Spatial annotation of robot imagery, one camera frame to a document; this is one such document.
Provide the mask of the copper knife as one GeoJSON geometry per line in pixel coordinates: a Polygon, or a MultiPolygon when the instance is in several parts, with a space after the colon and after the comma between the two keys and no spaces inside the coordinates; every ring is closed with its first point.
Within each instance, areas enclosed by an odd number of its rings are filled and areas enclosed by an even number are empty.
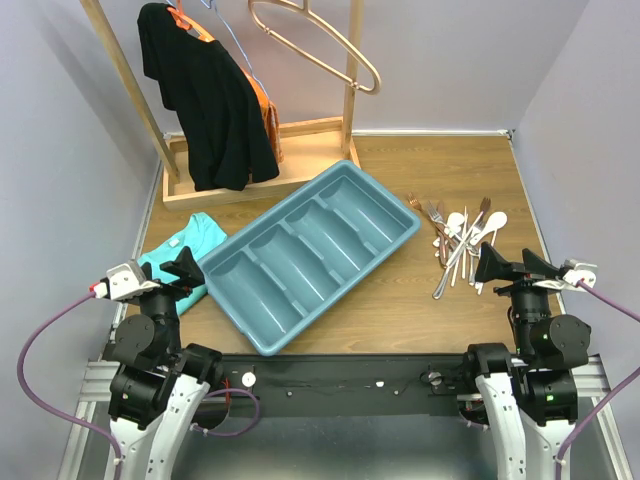
{"type": "MultiPolygon", "coordinates": [[[[439,225],[443,227],[445,223],[444,223],[444,204],[442,201],[439,201],[437,203],[436,212],[438,213],[438,218],[440,221],[439,225]]],[[[439,239],[440,239],[439,260],[442,267],[445,268],[447,263],[447,237],[443,230],[441,230],[439,233],[439,239]]]]}

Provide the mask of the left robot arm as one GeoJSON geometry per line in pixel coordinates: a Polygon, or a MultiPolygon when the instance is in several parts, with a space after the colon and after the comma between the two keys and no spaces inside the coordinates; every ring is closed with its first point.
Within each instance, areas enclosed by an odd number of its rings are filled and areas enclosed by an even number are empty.
{"type": "Polygon", "coordinates": [[[99,298],[139,308],[120,321],[109,347],[118,368],[109,387],[116,445],[108,471],[117,479],[170,478],[200,402],[223,380],[220,352],[181,342],[177,303],[204,283],[190,248],[160,268],[173,280],[154,277],[150,264],[128,261],[94,288],[99,298]]]}

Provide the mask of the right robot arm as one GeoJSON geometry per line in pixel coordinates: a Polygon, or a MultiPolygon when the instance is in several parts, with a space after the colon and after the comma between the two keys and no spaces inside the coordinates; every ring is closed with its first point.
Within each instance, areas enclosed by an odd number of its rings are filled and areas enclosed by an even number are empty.
{"type": "Polygon", "coordinates": [[[591,328],[574,315],[552,314],[549,297],[594,286],[596,273],[595,265],[577,260],[555,267],[529,249],[510,262],[491,244],[481,246],[476,279],[505,281],[494,292],[510,301],[516,351],[501,343],[472,344],[459,371],[462,384],[481,397],[500,479],[570,476],[578,420],[573,371],[589,362],[591,328]]]}

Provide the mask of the silver fork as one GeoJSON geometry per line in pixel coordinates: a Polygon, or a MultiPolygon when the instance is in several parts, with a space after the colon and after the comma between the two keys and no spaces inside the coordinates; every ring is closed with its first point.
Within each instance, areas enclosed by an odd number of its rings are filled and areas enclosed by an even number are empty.
{"type": "Polygon", "coordinates": [[[447,260],[448,260],[448,257],[449,257],[449,256],[450,256],[450,254],[454,251],[454,249],[455,249],[455,248],[456,248],[456,246],[451,246],[451,245],[447,242],[447,260]]]}

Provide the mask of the silver knife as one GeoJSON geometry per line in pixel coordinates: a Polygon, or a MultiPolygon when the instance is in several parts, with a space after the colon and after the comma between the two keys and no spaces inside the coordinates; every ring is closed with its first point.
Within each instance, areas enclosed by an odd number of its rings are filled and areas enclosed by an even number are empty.
{"type": "Polygon", "coordinates": [[[447,264],[445,266],[444,272],[442,274],[440,283],[441,284],[445,284],[449,275],[449,272],[451,270],[451,268],[454,266],[454,264],[456,263],[456,261],[459,259],[459,257],[462,255],[462,253],[466,250],[467,248],[467,241],[465,238],[461,237],[458,245],[456,246],[456,248],[454,249],[454,251],[450,254],[447,264]]]}

